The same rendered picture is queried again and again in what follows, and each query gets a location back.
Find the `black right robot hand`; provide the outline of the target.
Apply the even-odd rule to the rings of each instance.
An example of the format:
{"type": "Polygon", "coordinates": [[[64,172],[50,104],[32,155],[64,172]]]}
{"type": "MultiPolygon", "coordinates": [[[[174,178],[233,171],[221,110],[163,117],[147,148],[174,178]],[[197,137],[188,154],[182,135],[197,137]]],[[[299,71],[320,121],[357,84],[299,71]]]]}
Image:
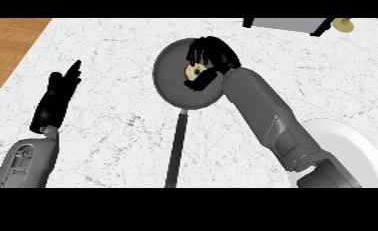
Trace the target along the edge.
{"type": "Polygon", "coordinates": [[[236,53],[225,42],[213,37],[200,37],[193,40],[185,55],[190,66],[199,62],[211,63],[212,67],[203,70],[193,81],[185,80],[184,85],[193,91],[202,91],[216,77],[216,73],[225,74],[230,69],[240,67],[236,53]]]}

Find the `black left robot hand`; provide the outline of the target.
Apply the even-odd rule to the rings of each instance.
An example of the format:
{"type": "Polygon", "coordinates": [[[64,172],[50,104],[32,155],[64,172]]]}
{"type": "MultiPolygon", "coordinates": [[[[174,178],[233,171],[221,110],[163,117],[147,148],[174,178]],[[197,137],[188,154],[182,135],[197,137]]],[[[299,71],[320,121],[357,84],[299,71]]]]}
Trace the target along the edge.
{"type": "Polygon", "coordinates": [[[48,76],[47,91],[38,102],[29,130],[41,134],[41,129],[47,126],[60,127],[67,103],[81,82],[81,61],[76,60],[64,74],[53,72],[48,76]]]}

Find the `cream cupcake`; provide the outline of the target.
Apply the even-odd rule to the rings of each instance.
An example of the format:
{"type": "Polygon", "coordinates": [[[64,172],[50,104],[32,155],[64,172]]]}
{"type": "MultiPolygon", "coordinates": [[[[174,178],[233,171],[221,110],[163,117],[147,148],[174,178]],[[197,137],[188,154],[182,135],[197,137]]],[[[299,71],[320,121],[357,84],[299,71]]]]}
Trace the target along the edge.
{"type": "Polygon", "coordinates": [[[185,75],[185,78],[193,81],[199,74],[206,70],[206,67],[196,63],[194,65],[187,65],[185,68],[184,68],[184,75],[185,75]]]}

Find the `dark grey frying pan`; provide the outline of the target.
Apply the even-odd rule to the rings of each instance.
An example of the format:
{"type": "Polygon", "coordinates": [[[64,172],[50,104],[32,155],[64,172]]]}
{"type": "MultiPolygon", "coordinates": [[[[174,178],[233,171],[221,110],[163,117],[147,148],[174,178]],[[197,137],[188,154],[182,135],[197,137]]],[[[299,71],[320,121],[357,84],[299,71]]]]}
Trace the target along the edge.
{"type": "Polygon", "coordinates": [[[208,107],[222,96],[222,78],[219,76],[215,77],[202,91],[193,91],[184,85],[184,81],[187,80],[184,68],[190,65],[185,60],[185,55],[191,42],[193,38],[180,39],[162,49],[154,60],[151,71],[156,92],[162,99],[180,109],[166,170],[165,188],[174,188],[177,185],[187,111],[208,107]]]}

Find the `white plate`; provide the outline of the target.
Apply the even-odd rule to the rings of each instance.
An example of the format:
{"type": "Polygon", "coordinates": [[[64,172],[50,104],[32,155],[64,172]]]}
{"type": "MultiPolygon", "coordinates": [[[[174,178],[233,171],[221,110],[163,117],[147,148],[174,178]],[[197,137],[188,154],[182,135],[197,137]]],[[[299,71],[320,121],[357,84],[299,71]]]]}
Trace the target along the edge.
{"type": "Polygon", "coordinates": [[[332,119],[292,119],[271,150],[296,188],[378,187],[378,148],[332,119]]]}

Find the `tan round object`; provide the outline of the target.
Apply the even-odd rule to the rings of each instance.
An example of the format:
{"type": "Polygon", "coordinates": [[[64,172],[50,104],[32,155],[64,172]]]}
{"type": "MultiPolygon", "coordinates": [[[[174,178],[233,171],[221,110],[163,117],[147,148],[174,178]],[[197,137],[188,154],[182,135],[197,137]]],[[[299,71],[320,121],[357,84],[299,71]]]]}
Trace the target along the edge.
{"type": "Polygon", "coordinates": [[[332,21],[333,28],[343,33],[349,33],[354,29],[349,18],[335,18],[332,21]]]}

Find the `grey appliance with black frame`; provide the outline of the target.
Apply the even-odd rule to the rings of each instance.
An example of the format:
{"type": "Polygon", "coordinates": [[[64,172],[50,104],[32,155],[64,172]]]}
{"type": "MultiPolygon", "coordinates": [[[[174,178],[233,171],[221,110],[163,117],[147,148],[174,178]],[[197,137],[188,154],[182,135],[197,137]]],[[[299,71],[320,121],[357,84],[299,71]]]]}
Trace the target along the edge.
{"type": "Polygon", "coordinates": [[[244,28],[262,27],[284,31],[302,32],[318,37],[330,28],[332,18],[244,18],[244,28]]]}

